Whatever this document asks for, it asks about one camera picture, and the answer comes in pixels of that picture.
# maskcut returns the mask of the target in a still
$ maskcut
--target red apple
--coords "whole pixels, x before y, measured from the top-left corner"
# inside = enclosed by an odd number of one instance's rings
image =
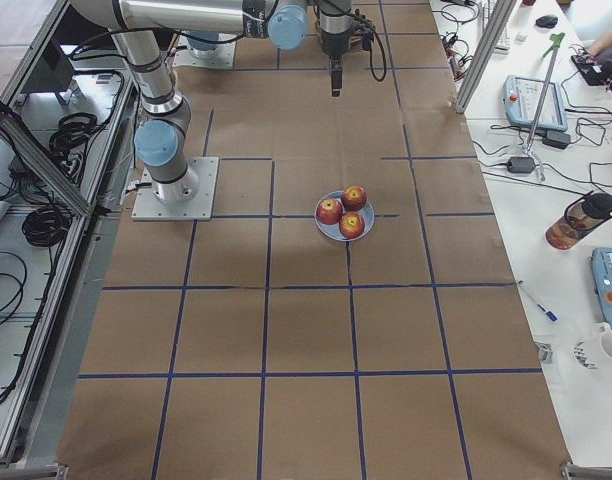
[[[339,221],[339,231],[349,239],[357,238],[364,233],[364,217],[357,212],[348,212],[342,215]]]
[[[360,187],[358,185],[353,185],[348,187],[342,193],[342,203],[346,210],[349,211],[357,211],[364,208],[366,202],[368,201],[368,196],[366,195],[366,190],[364,187]]]
[[[324,225],[335,225],[344,213],[342,204],[334,198],[324,198],[315,210],[315,217]]]

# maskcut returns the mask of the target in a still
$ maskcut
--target black mouse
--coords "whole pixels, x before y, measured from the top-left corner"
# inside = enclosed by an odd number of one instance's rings
[[[559,18],[556,15],[544,15],[535,20],[535,25],[542,28],[555,28]]]

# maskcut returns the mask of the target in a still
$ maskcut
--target mug handle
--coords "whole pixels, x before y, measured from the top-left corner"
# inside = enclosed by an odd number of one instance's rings
[[[599,333],[610,332],[612,330],[607,322],[598,323],[595,327],[599,330]]]

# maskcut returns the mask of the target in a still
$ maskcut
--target black lid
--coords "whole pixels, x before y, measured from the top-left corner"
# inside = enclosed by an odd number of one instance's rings
[[[590,218],[610,218],[612,212],[612,195],[593,193],[582,203],[582,211]]]

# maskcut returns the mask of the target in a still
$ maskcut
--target blue marker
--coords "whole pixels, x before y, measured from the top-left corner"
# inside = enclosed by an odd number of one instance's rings
[[[528,291],[528,289],[526,288],[526,286],[524,285],[524,281],[520,280],[519,282],[517,282],[517,286],[522,287],[522,290],[524,290],[524,293],[526,294],[526,296],[528,298],[530,298],[533,303],[535,305],[537,305],[539,307],[539,309],[544,312],[546,314],[546,316],[551,320],[551,321],[555,321],[557,320],[557,315],[555,315],[551,310],[548,310],[546,307],[544,307],[541,303],[539,303],[535,297],[533,297],[531,295],[531,293]]]

